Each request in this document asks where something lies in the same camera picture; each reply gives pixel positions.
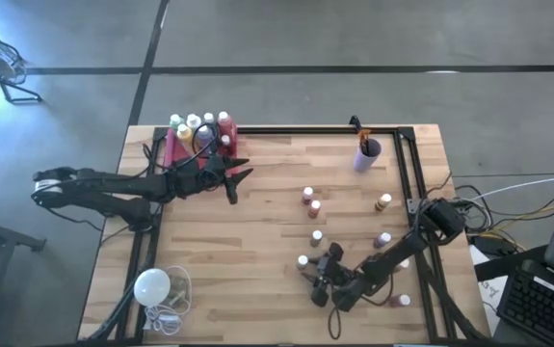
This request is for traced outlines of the large purple paint bottle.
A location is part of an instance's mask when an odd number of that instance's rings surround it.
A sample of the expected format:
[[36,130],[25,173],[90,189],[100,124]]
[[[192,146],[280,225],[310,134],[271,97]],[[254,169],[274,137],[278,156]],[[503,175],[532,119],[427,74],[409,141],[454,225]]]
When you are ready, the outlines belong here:
[[211,151],[211,143],[215,138],[214,126],[204,124],[200,126],[195,134],[194,145],[197,153],[209,153]]

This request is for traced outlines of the lavender plastic cup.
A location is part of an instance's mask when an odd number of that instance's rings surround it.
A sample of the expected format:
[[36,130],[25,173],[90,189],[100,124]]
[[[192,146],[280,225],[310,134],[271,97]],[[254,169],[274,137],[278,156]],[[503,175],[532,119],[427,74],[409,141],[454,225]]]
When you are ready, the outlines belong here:
[[356,155],[354,159],[354,170],[362,173],[369,170],[372,164],[378,159],[382,153],[382,145],[375,139],[370,140],[370,156],[365,156],[360,152],[359,146],[356,149]]

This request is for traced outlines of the large red paint bottle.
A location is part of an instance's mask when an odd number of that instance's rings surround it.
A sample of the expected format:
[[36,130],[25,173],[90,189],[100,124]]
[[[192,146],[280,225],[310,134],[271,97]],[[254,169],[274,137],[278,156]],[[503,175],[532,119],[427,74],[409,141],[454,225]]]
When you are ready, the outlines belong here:
[[221,111],[218,114],[217,121],[221,135],[227,136],[231,145],[235,144],[237,140],[237,129],[232,116],[226,111]]

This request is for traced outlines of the black side desk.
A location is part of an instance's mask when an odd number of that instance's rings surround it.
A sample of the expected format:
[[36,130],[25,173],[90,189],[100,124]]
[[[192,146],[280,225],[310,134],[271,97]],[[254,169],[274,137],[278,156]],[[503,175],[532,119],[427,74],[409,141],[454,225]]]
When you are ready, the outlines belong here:
[[[543,256],[546,251],[546,247],[537,247],[533,250],[526,251],[520,254],[506,255],[503,257],[492,259],[486,263],[476,265],[475,272],[478,280],[491,280],[502,276],[509,276],[509,274],[518,266],[520,266],[526,260],[533,260],[546,269],[550,270],[548,266],[543,262]],[[533,337],[530,334],[525,333],[524,331],[514,327],[513,325],[507,323],[507,321],[500,318],[500,321],[507,324],[508,326],[514,328],[516,331],[524,334],[534,341],[541,343],[545,347],[552,347],[545,342]]]

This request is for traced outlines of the black aluminium table frame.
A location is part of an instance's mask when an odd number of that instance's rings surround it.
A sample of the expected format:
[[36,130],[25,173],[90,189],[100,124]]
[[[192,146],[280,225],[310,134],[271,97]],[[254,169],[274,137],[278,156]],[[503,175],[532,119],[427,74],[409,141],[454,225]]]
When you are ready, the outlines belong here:
[[[373,137],[383,148],[370,170],[353,162],[357,137],[351,126],[248,126],[238,153],[251,168],[230,204],[223,190],[177,199],[164,208],[155,263],[189,276],[192,303],[173,335],[148,332],[147,344],[179,347],[225,345],[379,344],[428,340],[427,321],[414,267],[400,271],[370,301],[348,312],[311,302],[313,267],[296,267],[300,255],[323,254],[330,243],[355,267],[374,252],[382,232],[394,238],[409,228],[407,201],[419,193],[409,130],[383,125]],[[302,203],[305,187],[321,202],[311,219]],[[382,212],[375,202],[388,193]],[[314,230],[320,245],[309,245]],[[411,304],[388,300],[408,294]]]

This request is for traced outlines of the pink plastic bin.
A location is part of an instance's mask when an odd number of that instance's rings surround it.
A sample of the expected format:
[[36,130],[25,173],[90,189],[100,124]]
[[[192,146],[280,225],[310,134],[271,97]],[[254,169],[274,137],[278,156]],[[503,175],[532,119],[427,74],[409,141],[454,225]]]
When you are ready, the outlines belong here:
[[[192,146],[184,146],[176,138],[176,132],[173,132],[172,129],[168,131],[168,134],[166,136],[166,154],[163,162],[163,166],[165,168],[171,166],[177,161],[182,161],[184,158],[197,159],[199,161],[199,164],[202,166],[205,160],[210,155],[215,155],[215,154],[222,155],[220,151],[222,135],[220,133],[219,128],[217,130],[214,130],[215,138],[211,143],[212,146],[211,146],[211,151],[209,153],[197,153],[196,147],[194,145],[196,131],[197,130],[193,131]],[[235,169],[236,168],[227,169],[226,175],[233,174]]]

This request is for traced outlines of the white globe desk lamp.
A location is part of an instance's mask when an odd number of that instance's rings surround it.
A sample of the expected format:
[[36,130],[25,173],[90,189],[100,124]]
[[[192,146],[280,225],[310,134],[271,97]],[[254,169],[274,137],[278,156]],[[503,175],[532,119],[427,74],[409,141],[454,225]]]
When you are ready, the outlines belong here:
[[125,328],[126,324],[121,324],[120,321],[127,316],[124,311],[130,306],[133,298],[143,307],[154,307],[167,298],[170,289],[171,280],[164,270],[158,268],[144,270],[127,285],[112,313],[88,337],[88,340],[105,340],[114,327],[121,325]]

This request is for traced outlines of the white paper sheet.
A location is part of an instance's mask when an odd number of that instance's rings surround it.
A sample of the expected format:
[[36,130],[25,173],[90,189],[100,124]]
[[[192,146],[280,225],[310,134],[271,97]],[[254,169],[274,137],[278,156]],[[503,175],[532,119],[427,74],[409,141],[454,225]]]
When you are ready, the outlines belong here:
[[[474,265],[480,265],[489,261],[489,258],[480,252],[474,245],[469,246],[469,251]],[[491,334],[495,333],[500,322],[496,309],[500,304],[507,279],[507,276],[502,276],[491,280],[478,280],[478,286]]]

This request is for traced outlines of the black power brick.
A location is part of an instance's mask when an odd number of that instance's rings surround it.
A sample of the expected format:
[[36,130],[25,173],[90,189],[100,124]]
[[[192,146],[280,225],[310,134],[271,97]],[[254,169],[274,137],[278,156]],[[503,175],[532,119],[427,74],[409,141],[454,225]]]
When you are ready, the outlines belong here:
[[472,244],[483,254],[496,257],[511,255],[517,252],[514,245],[503,238],[474,237]]

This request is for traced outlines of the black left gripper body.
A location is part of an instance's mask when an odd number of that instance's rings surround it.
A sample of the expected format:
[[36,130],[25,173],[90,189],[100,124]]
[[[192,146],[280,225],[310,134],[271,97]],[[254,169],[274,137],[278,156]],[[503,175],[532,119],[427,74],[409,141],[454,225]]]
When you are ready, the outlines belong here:
[[184,158],[164,171],[165,198],[188,198],[217,188],[227,189],[228,158],[210,155],[201,166],[197,159]]

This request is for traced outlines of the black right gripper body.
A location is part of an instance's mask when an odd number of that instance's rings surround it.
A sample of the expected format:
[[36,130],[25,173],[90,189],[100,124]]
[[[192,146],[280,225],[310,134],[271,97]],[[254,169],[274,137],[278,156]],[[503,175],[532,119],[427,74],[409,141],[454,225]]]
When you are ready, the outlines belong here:
[[360,296],[356,285],[360,278],[358,270],[348,269],[334,259],[322,261],[322,283],[332,287],[332,302],[340,310],[350,311],[356,304]]

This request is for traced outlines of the black computer keyboard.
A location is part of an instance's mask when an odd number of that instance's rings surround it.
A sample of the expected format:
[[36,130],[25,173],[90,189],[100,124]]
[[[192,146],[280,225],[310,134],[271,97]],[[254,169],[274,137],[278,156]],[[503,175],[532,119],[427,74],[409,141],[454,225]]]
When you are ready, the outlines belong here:
[[496,312],[554,347],[554,273],[533,260],[524,261],[509,274]]

